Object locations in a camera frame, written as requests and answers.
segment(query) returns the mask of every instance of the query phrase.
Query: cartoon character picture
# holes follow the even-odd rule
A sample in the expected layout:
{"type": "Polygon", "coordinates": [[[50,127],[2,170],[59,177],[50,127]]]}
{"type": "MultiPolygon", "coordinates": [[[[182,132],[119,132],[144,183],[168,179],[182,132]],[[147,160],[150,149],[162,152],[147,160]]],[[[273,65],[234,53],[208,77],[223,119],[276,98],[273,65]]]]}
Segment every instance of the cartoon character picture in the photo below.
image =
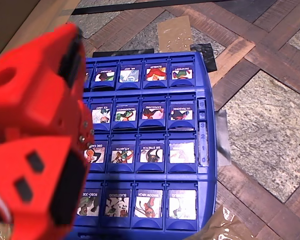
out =
{"type": "Polygon", "coordinates": [[[86,81],[88,81],[88,79],[89,79],[89,72],[86,72],[84,81],[86,82],[86,81]]]}
{"type": "Polygon", "coordinates": [[[141,149],[140,162],[141,163],[162,163],[163,149],[141,149]]]}
{"type": "Polygon", "coordinates": [[[127,218],[129,216],[129,197],[108,197],[106,199],[105,215],[108,217],[127,218]]]}
{"type": "Polygon", "coordinates": [[[83,196],[76,212],[80,216],[99,215],[99,196],[83,196]]]}
{"type": "Polygon", "coordinates": [[[115,69],[99,69],[95,76],[95,82],[109,82],[115,79],[115,69]]]}
{"type": "Polygon", "coordinates": [[[105,160],[105,147],[92,147],[84,151],[84,157],[88,163],[102,164],[105,160]]]}
{"type": "Polygon", "coordinates": [[[138,190],[134,215],[139,218],[161,218],[162,190],[138,190]]]}
{"type": "Polygon", "coordinates": [[[166,80],[167,73],[165,67],[148,68],[146,70],[147,81],[162,81],[166,80]]]}
{"type": "Polygon", "coordinates": [[[132,164],[134,159],[133,150],[113,150],[111,163],[113,164],[132,164]]]}
{"type": "Polygon", "coordinates": [[[164,111],[164,108],[151,108],[151,106],[144,107],[142,119],[163,119],[164,111]]]}
{"type": "Polygon", "coordinates": [[[173,110],[171,112],[171,120],[192,120],[193,119],[193,113],[192,110],[173,110]]]}
{"type": "Polygon", "coordinates": [[[102,109],[92,110],[92,122],[94,124],[109,124],[111,118],[110,106],[104,106],[102,109]]]}
{"type": "Polygon", "coordinates": [[[196,220],[196,190],[169,190],[169,218],[196,220]]]}
{"type": "Polygon", "coordinates": [[[195,158],[195,143],[170,141],[170,163],[171,164],[193,164],[195,158]]]}
{"type": "Polygon", "coordinates": [[[139,70],[121,70],[120,83],[135,83],[139,81],[139,70]]]}
{"type": "Polygon", "coordinates": [[[192,79],[192,69],[177,68],[172,71],[172,80],[177,79],[192,79]]]}
{"type": "Polygon", "coordinates": [[[116,122],[133,122],[136,120],[137,109],[135,106],[118,106],[115,113],[116,122]]]}

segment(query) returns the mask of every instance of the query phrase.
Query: blue plastic tray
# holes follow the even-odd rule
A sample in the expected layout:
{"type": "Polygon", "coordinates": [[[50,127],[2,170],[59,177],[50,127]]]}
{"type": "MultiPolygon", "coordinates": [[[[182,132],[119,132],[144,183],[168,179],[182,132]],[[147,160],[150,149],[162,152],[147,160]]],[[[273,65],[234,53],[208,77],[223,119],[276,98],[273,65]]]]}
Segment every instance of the blue plastic tray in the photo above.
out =
{"type": "Polygon", "coordinates": [[[95,110],[95,148],[85,154],[96,163],[66,239],[181,240],[198,232],[214,212],[217,187],[214,105],[202,56],[87,58],[86,73],[83,101],[95,110]]]}

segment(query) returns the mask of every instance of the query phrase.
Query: orange plastic object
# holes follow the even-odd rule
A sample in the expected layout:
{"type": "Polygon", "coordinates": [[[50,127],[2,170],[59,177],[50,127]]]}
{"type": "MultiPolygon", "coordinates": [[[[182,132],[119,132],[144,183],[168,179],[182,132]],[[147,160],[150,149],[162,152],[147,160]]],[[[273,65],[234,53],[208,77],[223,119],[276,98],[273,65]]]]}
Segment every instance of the orange plastic object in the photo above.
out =
{"type": "Polygon", "coordinates": [[[12,240],[71,229],[94,141],[80,36],[65,24],[0,57],[0,218],[14,224],[12,240]]]}

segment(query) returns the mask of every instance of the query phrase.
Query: black tape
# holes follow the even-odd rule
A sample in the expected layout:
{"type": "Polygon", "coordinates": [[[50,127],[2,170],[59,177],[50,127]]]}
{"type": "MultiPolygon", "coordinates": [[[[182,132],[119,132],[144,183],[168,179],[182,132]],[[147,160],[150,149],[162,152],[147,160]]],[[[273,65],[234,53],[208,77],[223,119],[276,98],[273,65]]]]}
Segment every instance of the black tape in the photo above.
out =
{"type": "Polygon", "coordinates": [[[95,51],[92,54],[93,58],[101,57],[113,57],[113,56],[124,56],[124,55],[137,55],[137,54],[154,54],[153,48],[144,50],[127,50],[127,51],[95,51]]]}
{"type": "Polygon", "coordinates": [[[192,44],[190,45],[190,49],[191,51],[197,51],[202,53],[206,71],[208,73],[217,71],[217,64],[211,43],[192,44]]]}
{"type": "Polygon", "coordinates": [[[84,14],[101,14],[109,12],[118,12],[124,10],[134,10],[134,9],[148,9],[148,8],[158,8],[158,7],[168,7],[177,5],[187,5],[187,4],[198,4],[198,3],[208,3],[208,2],[227,2],[233,0],[158,0],[158,1],[146,1],[146,2],[134,2],[125,4],[114,4],[114,5],[104,5],[104,6],[89,6],[76,8],[71,15],[84,15],[84,14]]]}

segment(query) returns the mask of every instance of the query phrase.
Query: character card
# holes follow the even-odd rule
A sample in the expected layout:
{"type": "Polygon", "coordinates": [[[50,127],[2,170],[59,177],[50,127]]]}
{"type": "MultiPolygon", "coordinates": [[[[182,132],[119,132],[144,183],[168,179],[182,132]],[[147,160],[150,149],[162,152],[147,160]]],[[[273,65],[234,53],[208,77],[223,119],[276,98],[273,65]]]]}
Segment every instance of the character card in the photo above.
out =
{"type": "Polygon", "coordinates": [[[137,117],[137,108],[135,104],[117,105],[115,109],[116,122],[133,122],[137,117]]]}
{"type": "Polygon", "coordinates": [[[192,120],[194,113],[193,104],[171,104],[170,120],[192,120]]]}
{"type": "Polygon", "coordinates": [[[85,189],[79,201],[76,214],[97,217],[99,215],[101,189],[85,189]]]}
{"type": "Polygon", "coordinates": [[[105,161],[107,142],[98,142],[90,145],[88,150],[84,151],[84,157],[88,163],[103,164],[105,161]]]}
{"type": "Polygon", "coordinates": [[[134,145],[115,144],[112,145],[112,164],[132,164],[134,161],[134,145]]]}
{"type": "Polygon", "coordinates": [[[172,80],[178,79],[192,79],[192,66],[177,66],[172,68],[172,80]]]}
{"type": "Polygon", "coordinates": [[[169,190],[169,218],[196,220],[196,190],[169,190]]]}
{"type": "Polygon", "coordinates": [[[194,140],[170,140],[169,148],[171,164],[194,164],[196,162],[194,140]]]}
{"type": "Polygon", "coordinates": [[[130,189],[111,189],[106,193],[104,214],[108,217],[127,218],[129,216],[130,189]]]}
{"type": "Polygon", "coordinates": [[[136,194],[134,215],[139,218],[161,218],[162,190],[139,189],[136,194]]]}
{"type": "Polygon", "coordinates": [[[141,65],[122,66],[120,71],[120,83],[136,83],[139,82],[139,74],[141,65]]]}
{"type": "Polygon", "coordinates": [[[111,119],[111,103],[101,103],[94,106],[92,110],[92,123],[109,124],[111,119]]]}
{"type": "Polygon", "coordinates": [[[167,80],[167,64],[149,64],[146,66],[146,81],[162,81],[167,80]]]}
{"type": "Polygon", "coordinates": [[[162,163],[164,161],[163,143],[143,143],[140,144],[140,163],[162,163]]]}
{"type": "Polygon", "coordinates": [[[87,82],[89,80],[89,77],[90,77],[90,72],[86,71],[84,81],[87,82]]]}
{"type": "Polygon", "coordinates": [[[165,103],[144,103],[142,106],[142,119],[164,119],[165,103]]]}
{"type": "Polygon", "coordinates": [[[98,67],[96,69],[95,82],[109,82],[115,80],[115,67],[98,67]]]}

